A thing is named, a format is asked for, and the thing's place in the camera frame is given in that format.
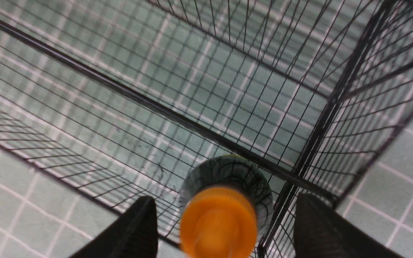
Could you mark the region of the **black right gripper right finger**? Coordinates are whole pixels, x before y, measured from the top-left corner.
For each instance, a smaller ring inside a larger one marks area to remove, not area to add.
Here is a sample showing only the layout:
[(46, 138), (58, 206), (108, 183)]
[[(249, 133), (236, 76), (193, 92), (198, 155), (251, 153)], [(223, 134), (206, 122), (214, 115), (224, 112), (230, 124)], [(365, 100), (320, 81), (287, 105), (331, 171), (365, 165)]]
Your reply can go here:
[(315, 195), (300, 193), (294, 222), (296, 258), (400, 258)]

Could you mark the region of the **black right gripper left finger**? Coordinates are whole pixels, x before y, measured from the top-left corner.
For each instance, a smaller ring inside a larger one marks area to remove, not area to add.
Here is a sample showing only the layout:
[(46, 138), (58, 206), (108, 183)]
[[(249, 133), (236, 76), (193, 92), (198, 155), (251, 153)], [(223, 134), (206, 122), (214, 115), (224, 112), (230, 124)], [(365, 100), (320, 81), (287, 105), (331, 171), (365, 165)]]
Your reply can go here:
[(156, 203), (150, 196), (131, 207), (72, 258), (155, 258), (158, 253)]

